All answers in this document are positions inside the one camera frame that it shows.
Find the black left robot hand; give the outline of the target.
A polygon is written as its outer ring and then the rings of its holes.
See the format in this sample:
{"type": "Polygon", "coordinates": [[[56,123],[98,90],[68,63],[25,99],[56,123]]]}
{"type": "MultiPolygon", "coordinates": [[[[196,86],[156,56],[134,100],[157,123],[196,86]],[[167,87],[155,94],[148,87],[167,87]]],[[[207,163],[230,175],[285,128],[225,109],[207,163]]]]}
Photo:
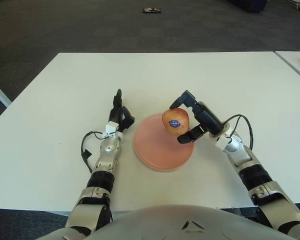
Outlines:
{"type": "Polygon", "coordinates": [[[128,129],[134,122],[135,118],[130,114],[129,110],[123,105],[122,90],[119,88],[113,97],[113,108],[109,114],[109,121],[117,123],[118,132],[128,129]]]}

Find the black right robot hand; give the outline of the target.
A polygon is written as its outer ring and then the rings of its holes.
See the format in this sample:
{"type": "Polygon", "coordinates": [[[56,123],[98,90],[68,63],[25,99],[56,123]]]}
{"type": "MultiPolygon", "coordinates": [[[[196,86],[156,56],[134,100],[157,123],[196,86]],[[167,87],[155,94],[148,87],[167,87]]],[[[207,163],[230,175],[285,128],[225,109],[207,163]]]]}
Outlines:
{"type": "Polygon", "coordinates": [[[185,90],[171,104],[169,109],[176,109],[181,105],[192,108],[194,118],[199,122],[199,125],[178,136],[177,140],[180,144],[195,142],[205,133],[210,133],[213,137],[217,137],[226,131],[226,124],[222,123],[202,101],[197,101],[188,90],[185,90]]]}

